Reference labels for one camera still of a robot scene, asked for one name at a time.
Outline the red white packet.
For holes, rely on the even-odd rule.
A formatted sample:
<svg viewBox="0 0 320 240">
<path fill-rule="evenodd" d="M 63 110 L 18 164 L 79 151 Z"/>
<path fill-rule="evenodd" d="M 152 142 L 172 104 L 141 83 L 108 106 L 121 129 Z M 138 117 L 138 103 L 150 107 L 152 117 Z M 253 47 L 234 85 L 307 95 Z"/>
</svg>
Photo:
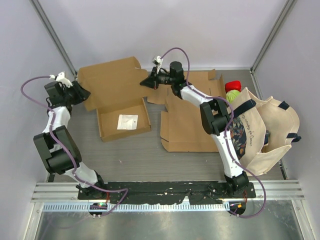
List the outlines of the red white packet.
<svg viewBox="0 0 320 240">
<path fill-rule="evenodd" d="M 118 117 L 117 130 L 136 130 L 138 118 L 138 115 L 120 114 Z"/>
</svg>

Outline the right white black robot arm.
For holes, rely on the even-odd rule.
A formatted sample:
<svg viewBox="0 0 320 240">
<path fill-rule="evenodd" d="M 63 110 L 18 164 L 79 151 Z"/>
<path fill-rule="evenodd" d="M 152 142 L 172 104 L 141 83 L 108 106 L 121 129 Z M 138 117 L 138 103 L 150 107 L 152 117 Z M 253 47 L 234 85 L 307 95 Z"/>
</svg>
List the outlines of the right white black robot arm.
<svg viewBox="0 0 320 240">
<path fill-rule="evenodd" d="M 226 194 L 236 198 L 249 184 L 248 176 L 241 167 L 233 146 L 228 127 L 234 113 L 228 113 L 231 105 L 222 97 L 213 97 L 198 90 L 185 78 L 182 64 L 173 61 L 169 70 L 162 68 L 162 59 L 153 60 L 154 67 L 149 76 L 140 82 L 141 86 L 158 89 L 159 85 L 170 85 L 172 93 L 199 108 L 201 124 L 204 131 L 214 140 L 224 167 Z"/>
</svg>

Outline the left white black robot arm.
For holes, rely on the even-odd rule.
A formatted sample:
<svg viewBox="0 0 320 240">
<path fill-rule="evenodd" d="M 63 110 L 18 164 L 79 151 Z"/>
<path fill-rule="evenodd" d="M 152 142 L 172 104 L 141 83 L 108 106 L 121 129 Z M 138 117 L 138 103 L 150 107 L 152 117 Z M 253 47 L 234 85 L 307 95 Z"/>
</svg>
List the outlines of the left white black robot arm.
<svg viewBox="0 0 320 240">
<path fill-rule="evenodd" d="M 50 174 L 69 176 L 78 182 L 77 188 L 100 200 L 107 192 L 101 176 L 82 162 L 82 156 L 68 131 L 74 105 L 89 98 L 91 93 L 76 80 L 70 85 L 54 81 L 44 86 L 48 97 L 46 107 L 48 123 L 33 142 L 45 169 Z"/>
</svg>

